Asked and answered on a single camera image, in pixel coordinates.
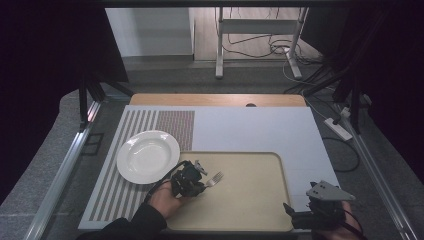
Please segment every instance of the metal fork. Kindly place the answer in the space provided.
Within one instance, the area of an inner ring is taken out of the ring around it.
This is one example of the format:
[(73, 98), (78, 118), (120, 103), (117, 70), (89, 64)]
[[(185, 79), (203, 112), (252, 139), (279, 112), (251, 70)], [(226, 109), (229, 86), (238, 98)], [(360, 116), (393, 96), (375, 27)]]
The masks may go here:
[(222, 177), (224, 176), (224, 174), (222, 172), (217, 173), (215, 176), (213, 176), (211, 179), (209, 179), (205, 186), (206, 187), (212, 187), (215, 184), (217, 184), (219, 181), (221, 181)]

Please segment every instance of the white power strip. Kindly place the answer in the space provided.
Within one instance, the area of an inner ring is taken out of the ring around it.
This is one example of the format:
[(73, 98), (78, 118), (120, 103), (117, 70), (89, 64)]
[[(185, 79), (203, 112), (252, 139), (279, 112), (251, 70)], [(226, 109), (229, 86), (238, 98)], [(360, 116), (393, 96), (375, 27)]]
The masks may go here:
[(327, 120), (324, 121), (324, 123), (331, 128), (331, 130), (333, 130), (341, 139), (347, 141), (349, 139), (352, 138), (352, 135), (350, 135), (350, 133), (348, 133), (342, 126), (340, 126), (339, 124), (333, 124), (333, 119), (332, 118), (328, 118)]

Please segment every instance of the white plate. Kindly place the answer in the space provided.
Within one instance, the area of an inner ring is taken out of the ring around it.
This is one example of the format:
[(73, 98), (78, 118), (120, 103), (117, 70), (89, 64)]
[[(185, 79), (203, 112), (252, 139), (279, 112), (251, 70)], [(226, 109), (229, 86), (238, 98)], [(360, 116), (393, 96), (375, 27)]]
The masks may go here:
[(131, 137), (118, 152), (119, 173), (128, 181), (148, 184), (159, 181), (180, 158), (177, 140), (166, 132), (146, 131)]

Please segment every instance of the striped pattern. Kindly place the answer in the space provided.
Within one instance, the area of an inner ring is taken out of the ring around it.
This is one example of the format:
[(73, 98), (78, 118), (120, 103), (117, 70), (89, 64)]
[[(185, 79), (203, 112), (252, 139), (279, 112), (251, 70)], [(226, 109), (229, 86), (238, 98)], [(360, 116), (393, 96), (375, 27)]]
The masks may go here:
[(103, 168), (106, 173), (97, 181), (97, 194), (88, 221), (113, 221), (119, 217), (131, 219), (138, 206), (153, 184), (134, 184), (125, 180), (116, 167), (116, 156), (120, 146), (137, 133), (148, 130), (161, 130), (170, 133), (180, 145), (181, 151), (191, 150), (194, 125), (194, 111), (150, 111), (125, 110), (123, 124), (115, 134)]

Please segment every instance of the beige tray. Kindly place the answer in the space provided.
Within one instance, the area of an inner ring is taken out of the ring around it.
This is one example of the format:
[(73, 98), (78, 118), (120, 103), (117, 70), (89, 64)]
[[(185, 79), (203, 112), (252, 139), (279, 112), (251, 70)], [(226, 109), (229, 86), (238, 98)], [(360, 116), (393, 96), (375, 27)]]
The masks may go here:
[(224, 178), (190, 200), (168, 220), (176, 231), (287, 232), (293, 226), (283, 203), (289, 203), (284, 171), (275, 153), (182, 152), (180, 160), (200, 164)]

